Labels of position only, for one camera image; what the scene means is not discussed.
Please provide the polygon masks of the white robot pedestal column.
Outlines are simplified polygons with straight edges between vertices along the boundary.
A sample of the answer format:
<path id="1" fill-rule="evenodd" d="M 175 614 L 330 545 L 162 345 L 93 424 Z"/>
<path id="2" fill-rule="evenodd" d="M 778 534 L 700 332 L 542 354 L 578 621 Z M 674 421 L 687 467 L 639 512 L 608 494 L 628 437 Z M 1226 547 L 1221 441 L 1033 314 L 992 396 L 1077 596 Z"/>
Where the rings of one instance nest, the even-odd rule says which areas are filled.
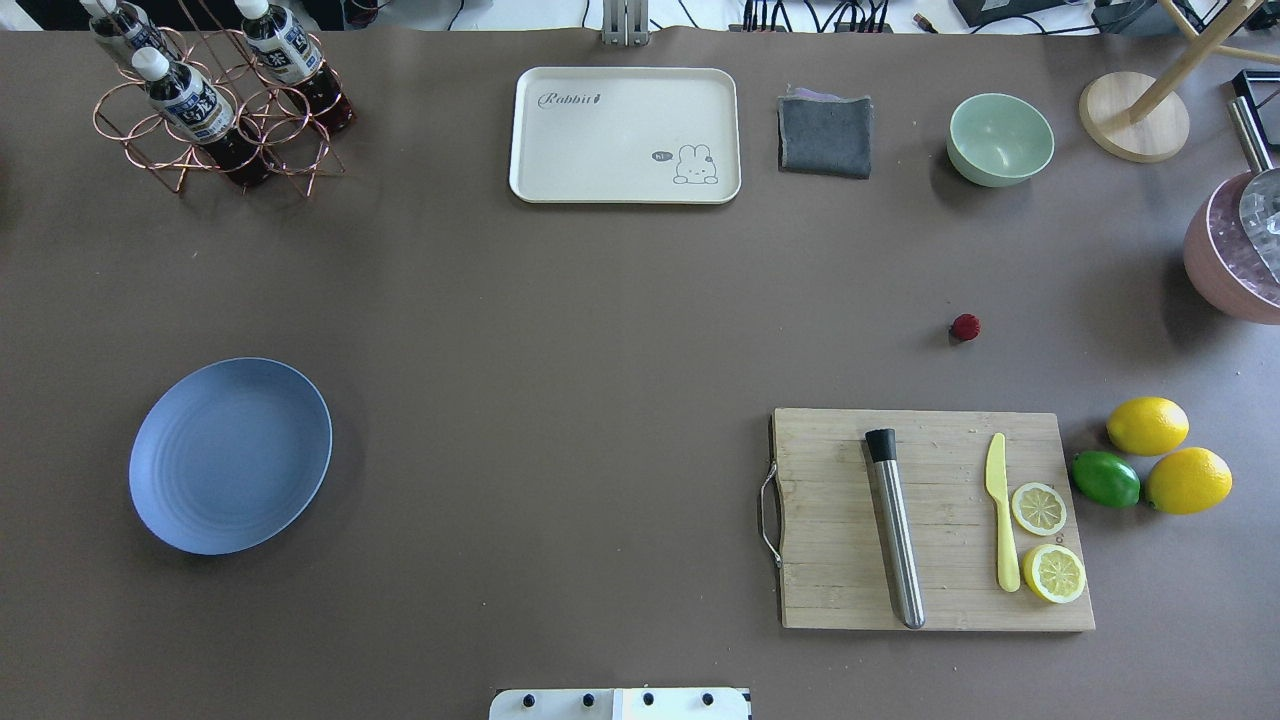
<path id="1" fill-rule="evenodd" d="M 733 687 L 507 689 L 489 719 L 751 719 L 750 691 Z"/>

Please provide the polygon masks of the steel muddler black tip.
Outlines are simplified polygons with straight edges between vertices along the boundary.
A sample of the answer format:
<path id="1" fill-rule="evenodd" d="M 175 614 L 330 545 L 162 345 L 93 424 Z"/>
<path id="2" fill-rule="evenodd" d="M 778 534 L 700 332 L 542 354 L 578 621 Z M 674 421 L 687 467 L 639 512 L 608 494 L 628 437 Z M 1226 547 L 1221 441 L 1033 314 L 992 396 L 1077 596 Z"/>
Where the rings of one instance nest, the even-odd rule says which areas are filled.
<path id="1" fill-rule="evenodd" d="M 868 430 L 865 442 L 879 489 L 881 514 L 888 542 L 891 588 L 897 602 L 900 621 L 908 629 L 919 630 L 925 625 L 925 605 L 913 546 L 906 495 L 899 468 L 895 429 Z"/>

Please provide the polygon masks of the green bowl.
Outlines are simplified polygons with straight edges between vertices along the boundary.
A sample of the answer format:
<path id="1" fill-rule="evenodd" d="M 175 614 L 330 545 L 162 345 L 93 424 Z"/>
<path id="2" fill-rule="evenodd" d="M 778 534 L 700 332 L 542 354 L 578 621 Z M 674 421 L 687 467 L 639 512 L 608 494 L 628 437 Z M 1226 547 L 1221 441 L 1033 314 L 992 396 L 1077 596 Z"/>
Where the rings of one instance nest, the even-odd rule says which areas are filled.
<path id="1" fill-rule="evenodd" d="M 947 155 L 968 181 L 1002 188 L 1043 170 L 1056 149 L 1044 115 L 1020 97 L 979 94 L 961 101 L 948 122 Z"/>

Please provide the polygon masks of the cream rabbit tray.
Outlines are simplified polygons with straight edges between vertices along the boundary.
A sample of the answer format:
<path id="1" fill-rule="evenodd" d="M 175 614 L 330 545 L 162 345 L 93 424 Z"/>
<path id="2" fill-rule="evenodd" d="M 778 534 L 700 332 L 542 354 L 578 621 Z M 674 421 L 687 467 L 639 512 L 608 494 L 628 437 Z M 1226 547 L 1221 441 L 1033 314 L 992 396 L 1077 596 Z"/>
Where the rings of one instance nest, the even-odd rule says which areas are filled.
<path id="1" fill-rule="evenodd" d="M 737 87 L 716 68 L 535 67 L 515 91 L 525 202 L 724 204 L 742 183 Z"/>

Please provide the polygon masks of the yellow plastic knife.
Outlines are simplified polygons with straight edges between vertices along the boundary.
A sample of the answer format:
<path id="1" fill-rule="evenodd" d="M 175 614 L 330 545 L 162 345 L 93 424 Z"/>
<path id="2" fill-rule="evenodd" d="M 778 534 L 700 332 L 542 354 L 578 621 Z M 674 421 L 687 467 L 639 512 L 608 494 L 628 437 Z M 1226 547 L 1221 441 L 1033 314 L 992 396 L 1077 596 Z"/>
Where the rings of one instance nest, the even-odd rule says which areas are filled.
<path id="1" fill-rule="evenodd" d="M 1021 587 L 1016 546 L 1012 536 L 1012 518 L 1006 466 L 1006 436 L 995 433 L 989 441 L 984 468 L 986 492 L 995 505 L 995 566 L 998 587 L 1015 593 Z"/>

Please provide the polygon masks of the dark drink bottle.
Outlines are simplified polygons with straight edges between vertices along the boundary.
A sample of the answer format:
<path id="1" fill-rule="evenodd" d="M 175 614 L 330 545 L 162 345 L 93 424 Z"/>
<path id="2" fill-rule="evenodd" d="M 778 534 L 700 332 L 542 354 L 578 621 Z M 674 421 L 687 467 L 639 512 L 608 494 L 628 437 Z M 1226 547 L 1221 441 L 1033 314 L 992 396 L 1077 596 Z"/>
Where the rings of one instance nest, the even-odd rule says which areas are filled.
<path id="1" fill-rule="evenodd" d="M 170 61 L 154 47 L 137 50 L 132 64 L 150 102 L 229 181 L 253 187 L 273 176 L 260 133 L 200 70 Z"/>
<path id="2" fill-rule="evenodd" d="M 271 1 L 237 1 L 241 32 L 266 74 L 283 86 L 280 97 L 329 135 L 355 120 L 355 108 L 292 10 Z"/>
<path id="3" fill-rule="evenodd" d="M 170 61 L 180 60 L 177 47 L 141 6 L 111 0 L 84 0 L 79 4 L 90 14 L 95 41 L 120 70 L 134 73 L 132 58 L 142 47 L 154 47 Z"/>

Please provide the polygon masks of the wooden cup tree stand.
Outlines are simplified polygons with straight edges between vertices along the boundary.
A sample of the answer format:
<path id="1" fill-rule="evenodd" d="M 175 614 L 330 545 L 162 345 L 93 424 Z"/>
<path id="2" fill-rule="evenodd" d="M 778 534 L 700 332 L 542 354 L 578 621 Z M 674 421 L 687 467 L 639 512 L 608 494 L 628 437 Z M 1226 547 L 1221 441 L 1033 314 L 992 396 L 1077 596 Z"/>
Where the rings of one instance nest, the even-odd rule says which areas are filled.
<path id="1" fill-rule="evenodd" d="M 1137 72 L 1114 72 L 1085 86 L 1078 113 L 1085 132 L 1103 150 L 1128 161 L 1156 163 L 1185 145 L 1190 120 L 1175 90 L 1210 54 L 1279 64 L 1276 53 L 1226 46 L 1224 41 L 1258 9 L 1261 1 L 1229 1 L 1202 31 L 1180 17 L 1171 1 L 1160 6 L 1187 38 L 1179 58 L 1157 78 Z"/>

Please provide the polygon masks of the pink bowl with ice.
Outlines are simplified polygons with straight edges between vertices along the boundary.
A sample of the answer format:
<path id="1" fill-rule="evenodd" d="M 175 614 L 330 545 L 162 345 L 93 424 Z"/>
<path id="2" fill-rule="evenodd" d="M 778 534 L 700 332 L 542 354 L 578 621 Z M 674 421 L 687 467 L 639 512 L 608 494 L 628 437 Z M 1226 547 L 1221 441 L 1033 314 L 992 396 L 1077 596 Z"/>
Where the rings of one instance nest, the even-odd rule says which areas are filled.
<path id="1" fill-rule="evenodd" d="M 1221 313 L 1262 325 L 1279 324 L 1277 282 L 1249 242 L 1238 204 L 1254 174 L 1224 181 L 1188 225 L 1183 263 L 1199 295 Z"/>

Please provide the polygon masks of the grey folded cloth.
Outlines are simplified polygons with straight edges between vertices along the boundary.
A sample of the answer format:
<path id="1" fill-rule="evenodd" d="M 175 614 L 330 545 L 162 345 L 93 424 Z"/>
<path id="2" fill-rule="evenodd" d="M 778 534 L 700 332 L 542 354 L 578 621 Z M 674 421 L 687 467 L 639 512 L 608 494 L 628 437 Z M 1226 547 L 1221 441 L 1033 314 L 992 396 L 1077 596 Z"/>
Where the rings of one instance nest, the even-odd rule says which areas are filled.
<path id="1" fill-rule="evenodd" d="M 868 179 L 872 173 L 874 104 L 791 87 L 777 99 L 780 168 Z"/>

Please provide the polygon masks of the blue round plate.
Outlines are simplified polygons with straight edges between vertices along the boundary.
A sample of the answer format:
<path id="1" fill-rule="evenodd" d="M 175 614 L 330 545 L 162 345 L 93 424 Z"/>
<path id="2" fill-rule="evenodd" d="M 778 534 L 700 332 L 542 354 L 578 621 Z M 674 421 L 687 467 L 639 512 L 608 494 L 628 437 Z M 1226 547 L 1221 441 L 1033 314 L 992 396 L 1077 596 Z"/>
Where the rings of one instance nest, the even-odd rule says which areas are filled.
<path id="1" fill-rule="evenodd" d="M 129 461 L 143 525 L 187 553 L 237 553 L 283 532 L 319 492 L 334 442 L 317 387 L 266 357 L 214 363 L 151 407 Z"/>

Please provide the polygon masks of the metal ice scoop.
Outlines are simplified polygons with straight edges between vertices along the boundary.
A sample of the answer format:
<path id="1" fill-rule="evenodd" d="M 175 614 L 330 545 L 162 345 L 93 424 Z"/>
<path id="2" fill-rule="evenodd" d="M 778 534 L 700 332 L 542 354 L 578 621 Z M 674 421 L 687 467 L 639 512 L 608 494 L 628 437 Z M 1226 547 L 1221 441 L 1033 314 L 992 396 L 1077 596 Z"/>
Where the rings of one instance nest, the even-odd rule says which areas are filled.
<path id="1" fill-rule="evenodd" d="M 1242 228 L 1258 255 L 1257 261 L 1247 265 L 1245 278 L 1260 284 L 1263 278 L 1261 269 L 1265 268 L 1276 284 L 1279 279 L 1279 170 L 1270 159 L 1248 99 L 1235 96 L 1229 108 L 1245 160 L 1254 173 L 1244 187 L 1238 204 Z"/>

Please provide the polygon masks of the yellow lemon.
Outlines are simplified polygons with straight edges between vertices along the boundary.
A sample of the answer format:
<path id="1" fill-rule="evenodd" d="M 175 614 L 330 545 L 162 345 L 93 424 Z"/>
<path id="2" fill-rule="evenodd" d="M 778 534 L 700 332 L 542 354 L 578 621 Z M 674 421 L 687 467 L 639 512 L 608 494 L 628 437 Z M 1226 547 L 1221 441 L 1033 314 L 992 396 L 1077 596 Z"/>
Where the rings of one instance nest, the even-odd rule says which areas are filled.
<path id="1" fill-rule="evenodd" d="M 1147 502 L 1161 512 L 1189 515 L 1221 503 L 1233 489 L 1230 466 L 1216 452 L 1189 447 L 1160 459 L 1146 482 Z"/>
<path id="2" fill-rule="evenodd" d="M 1157 456 L 1178 448 L 1190 430 L 1189 416 L 1170 398 L 1142 396 L 1117 405 L 1106 432 L 1124 454 Z"/>

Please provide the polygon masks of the lemon half slice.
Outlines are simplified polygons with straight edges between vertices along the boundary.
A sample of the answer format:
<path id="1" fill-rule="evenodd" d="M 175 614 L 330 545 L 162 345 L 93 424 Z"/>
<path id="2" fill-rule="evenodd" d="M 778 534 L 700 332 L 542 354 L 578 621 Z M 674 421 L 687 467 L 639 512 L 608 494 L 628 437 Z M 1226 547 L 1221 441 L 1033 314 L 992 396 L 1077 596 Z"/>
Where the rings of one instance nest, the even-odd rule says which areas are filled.
<path id="1" fill-rule="evenodd" d="M 1046 602 L 1070 603 L 1087 588 L 1085 565 L 1070 548 L 1038 544 L 1021 559 L 1023 580 Z"/>
<path id="2" fill-rule="evenodd" d="M 1010 498 L 1012 520 L 1025 532 L 1050 537 L 1068 524 L 1068 507 L 1062 496 L 1051 486 L 1030 482 L 1016 488 Z"/>

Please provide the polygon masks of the wooden cutting board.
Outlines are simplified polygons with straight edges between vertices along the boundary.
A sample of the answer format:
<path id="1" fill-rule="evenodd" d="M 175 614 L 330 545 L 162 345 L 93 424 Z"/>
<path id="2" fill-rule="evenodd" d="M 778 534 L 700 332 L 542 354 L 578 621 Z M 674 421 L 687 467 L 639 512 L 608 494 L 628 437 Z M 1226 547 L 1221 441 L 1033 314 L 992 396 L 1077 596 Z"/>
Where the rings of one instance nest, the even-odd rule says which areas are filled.
<path id="1" fill-rule="evenodd" d="M 928 632 L 1089 632 L 1091 597 L 1051 603 L 997 582 L 997 515 L 986 457 L 1006 439 L 1007 487 L 1070 500 L 1051 413 L 778 407 L 771 471 L 780 502 L 780 602 L 788 629 L 902 630 L 887 525 L 865 436 L 890 428 Z"/>

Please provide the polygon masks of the small red strawberry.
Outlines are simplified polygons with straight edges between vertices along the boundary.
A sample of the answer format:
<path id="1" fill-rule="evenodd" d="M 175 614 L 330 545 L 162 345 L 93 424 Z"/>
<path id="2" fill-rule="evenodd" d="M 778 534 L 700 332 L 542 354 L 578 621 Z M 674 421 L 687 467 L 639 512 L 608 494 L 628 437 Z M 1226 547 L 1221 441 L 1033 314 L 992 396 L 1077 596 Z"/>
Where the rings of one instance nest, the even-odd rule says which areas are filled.
<path id="1" fill-rule="evenodd" d="M 980 336 L 982 323 L 974 314 L 961 314 L 956 316 L 948 328 L 948 334 L 956 342 L 969 342 Z"/>

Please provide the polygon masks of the aluminium frame post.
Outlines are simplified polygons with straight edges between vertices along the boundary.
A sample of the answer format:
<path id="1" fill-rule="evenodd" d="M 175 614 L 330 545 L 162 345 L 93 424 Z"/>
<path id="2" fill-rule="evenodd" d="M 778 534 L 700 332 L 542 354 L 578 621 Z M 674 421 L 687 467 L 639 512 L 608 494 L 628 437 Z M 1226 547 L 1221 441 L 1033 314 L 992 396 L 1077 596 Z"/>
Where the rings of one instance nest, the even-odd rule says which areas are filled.
<path id="1" fill-rule="evenodd" d="M 602 42 L 609 47 L 640 47 L 650 41 L 648 0 L 603 0 Z"/>

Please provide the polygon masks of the green lime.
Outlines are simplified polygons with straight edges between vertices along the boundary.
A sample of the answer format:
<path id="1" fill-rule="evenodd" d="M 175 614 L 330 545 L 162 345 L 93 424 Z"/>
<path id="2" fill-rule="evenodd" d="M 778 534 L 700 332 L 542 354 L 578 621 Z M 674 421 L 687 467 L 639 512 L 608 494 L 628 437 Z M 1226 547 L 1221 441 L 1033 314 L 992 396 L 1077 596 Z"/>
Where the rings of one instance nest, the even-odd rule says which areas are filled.
<path id="1" fill-rule="evenodd" d="M 1070 478 L 1089 500 L 1112 509 L 1135 506 L 1140 478 L 1126 460 L 1106 451 L 1079 452 L 1071 460 Z"/>

